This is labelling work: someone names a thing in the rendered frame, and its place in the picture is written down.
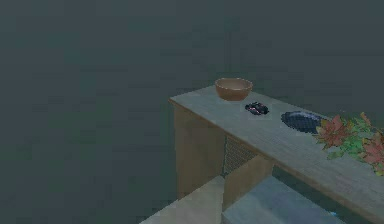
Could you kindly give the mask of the brown wooden bowl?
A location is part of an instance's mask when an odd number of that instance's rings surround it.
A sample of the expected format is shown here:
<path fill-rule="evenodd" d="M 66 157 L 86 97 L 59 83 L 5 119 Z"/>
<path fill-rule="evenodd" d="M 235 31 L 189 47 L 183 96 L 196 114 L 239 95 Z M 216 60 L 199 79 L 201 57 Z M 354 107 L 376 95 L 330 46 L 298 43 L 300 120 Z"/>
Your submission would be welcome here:
<path fill-rule="evenodd" d="M 253 89 L 253 83 L 242 78 L 220 78 L 215 81 L 218 96 L 227 101 L 242 101 Z"/>

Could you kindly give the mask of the small black and red object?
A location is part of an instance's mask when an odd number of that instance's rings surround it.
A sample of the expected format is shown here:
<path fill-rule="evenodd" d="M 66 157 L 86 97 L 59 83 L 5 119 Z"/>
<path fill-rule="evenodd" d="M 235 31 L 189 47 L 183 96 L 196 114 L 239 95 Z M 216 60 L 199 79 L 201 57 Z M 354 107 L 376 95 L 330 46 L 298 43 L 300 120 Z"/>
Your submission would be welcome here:
<path fill-rule="evenodd" d="M 259 102 L 247 104 L 245 109 L 253 115 L 266 115 L 269 113 L 268 107 Z"/>

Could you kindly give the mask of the wooden cabinet with grey top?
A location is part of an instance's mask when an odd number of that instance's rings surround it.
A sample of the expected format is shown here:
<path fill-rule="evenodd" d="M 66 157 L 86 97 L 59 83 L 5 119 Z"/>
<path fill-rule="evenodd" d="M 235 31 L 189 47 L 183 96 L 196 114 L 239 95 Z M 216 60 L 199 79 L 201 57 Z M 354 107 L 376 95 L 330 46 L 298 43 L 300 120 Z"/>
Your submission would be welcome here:
<path fill-rule="evenodd" d="M 218 97 L 213 86 L 171 97 L 174 106 L 177 196 L 183 198 L 222 172 L 224 144 L 256 154 L 225 179 L 223 207 L 228 208 L 277 166 L 374 224 L 384 224 L 384 177 L 347 156 L 328 160 L 309 134 L 281 122 L 296 106 L 258 94 L 238 102 Z M 254 102 L 266 115 L 245 109 Z"/>

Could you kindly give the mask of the dark blue round dish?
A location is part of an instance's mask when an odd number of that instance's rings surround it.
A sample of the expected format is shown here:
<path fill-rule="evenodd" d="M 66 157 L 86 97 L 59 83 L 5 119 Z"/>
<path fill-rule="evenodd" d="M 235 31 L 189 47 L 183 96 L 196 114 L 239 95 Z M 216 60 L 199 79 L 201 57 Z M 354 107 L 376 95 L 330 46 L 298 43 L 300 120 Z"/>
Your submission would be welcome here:
<path fill-rule="evenodd" d="M 310 134 L 317 134 L 317 127 L 321 126 L 322 120 L 322 117 L 304 111 L 286 112 L 281 115 L 281 121 L 288 127 Z"/>

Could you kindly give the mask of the red and green house plant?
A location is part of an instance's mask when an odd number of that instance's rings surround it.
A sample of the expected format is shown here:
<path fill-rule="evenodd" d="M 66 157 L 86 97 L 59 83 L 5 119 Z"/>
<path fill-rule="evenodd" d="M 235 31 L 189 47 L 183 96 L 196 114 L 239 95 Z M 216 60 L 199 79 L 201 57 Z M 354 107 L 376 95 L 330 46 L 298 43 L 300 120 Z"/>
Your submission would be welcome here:
<path fill-rule="evenodd" d="M 364 112 L 359 117 L 322 119 L 313 137 L 323 145 L 323 151 L 333 160 L 348 154 L 358 162 L 371 166 L 377 176 L 384 176 L 384 128 L 374 126 Z"/>

